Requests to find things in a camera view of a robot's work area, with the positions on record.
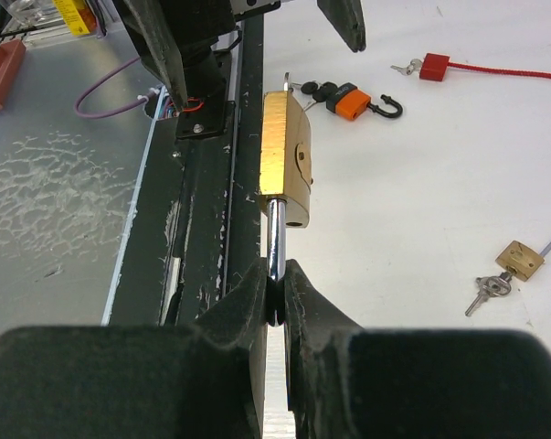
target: red wire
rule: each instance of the red wire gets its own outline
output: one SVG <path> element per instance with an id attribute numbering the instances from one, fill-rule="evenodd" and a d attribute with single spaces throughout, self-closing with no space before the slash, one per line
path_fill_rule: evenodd
<path id="1" fill-rule="evenodd" d="M 185 107 L 182 112 L 197 112 L 199 109 L 201 109 L 204 106 L 204 101 L 198 98 L 187 98 L 188 102 L 199 102 L 199 104 L 196 107 Z"/>
<path id="2" fill-rule="evenodd" d="M 551 80 L 551 73 L 547 73 L 545 71 L 491 69 L 490 67 L 470 66 L 468 64 L 459 64 L 457 62 L 448 62 L 448 66 L 455 69 L 480 71 L 482 73 L 492 73 L 494 75 L 524 76 L 529 78 L 544 78 L 546 80 Z"/>

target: brass padlock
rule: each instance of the brass padlock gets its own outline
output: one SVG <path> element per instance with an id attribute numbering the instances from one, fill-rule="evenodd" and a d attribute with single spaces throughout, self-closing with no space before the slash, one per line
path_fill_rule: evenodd
<path id="1" fill-rule="evenodd" d="M 496 258 L 496 263 L 522 281 L 529 279 L 545 259 L 519 241 L 511 242 Z"/>
<path id="2" fill-rule="evenodd" d="M 310 121 L 290 90 L 267 93 L 260 151 L 261 209 L 270 199 L 285 201 L 288 227 L 307 227 L 312 191 Z"/>

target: white table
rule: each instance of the white table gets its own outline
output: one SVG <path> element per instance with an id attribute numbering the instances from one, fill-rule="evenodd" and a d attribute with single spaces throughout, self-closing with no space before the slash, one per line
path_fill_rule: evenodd
<path id="1" fill-rule="evenodd" d="M 266 16 L 265 90 L 293 80 L 352 82 L 406 112 L 353 123 L 325 110 L 313 131 L 311 223 L 288 257 L 364 327 L 504 327 L 551 351 L 551 252 L 528 282 L 471 317 L 474 278 L 496 275 L 512 240 L 551 240 L 551 80 L 449 69 L 444 82 L 400 75 L 427 52 L 452 61 L 551 71 L 551 1 L 364 0 L 368 49 L 353 54 L 296 0 Z M 265 437 L 293 436 L 280 330 L 270 332 Z"/>

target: metal plate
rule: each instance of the metal plate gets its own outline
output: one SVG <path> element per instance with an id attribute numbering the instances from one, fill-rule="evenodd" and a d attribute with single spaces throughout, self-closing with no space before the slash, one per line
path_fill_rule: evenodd
<path id="1" fill-rule="evenodd" d="M 141 110 L 86 121 L 72 109 L 135 56 L 124 30 L 103 41 L 63 39 L 28 48 L 0 112 L 0 333 L 100 323 L 151 124 Z M 156 82 L 132 66 L 83 109 L 119 107 Z"/>

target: silver key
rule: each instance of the silver key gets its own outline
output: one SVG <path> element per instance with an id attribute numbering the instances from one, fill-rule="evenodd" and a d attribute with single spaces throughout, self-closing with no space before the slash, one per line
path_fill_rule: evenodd
<path id="1" fill-rule="evenodd" d="M 423 61 L 421 59 L 414 58 L 409 62 L 409 65 L 406 67 L 399 67 L 399 66 L 391 66 L 391 69 L 398 71 L 402 75 L 410 75 L 414 71 L 417 71 L 421 69 L 421 66 L 423 65 Z"/>
<path id="2" fill-rule="evenodd" d="M 490 297 L 504 297 L 511 293 L 511 290 L 513 289 L 510 284 L 511 279 L 513 279 L 513 275 L 509 272 L 502 272 L 498 276 L 477 277 L 476 283 L 479 288 L 478 296 L 474 299 L 464 314 L 467 317 L 470 317 L 472 312 L 482 302 L 486 302 Z"/>

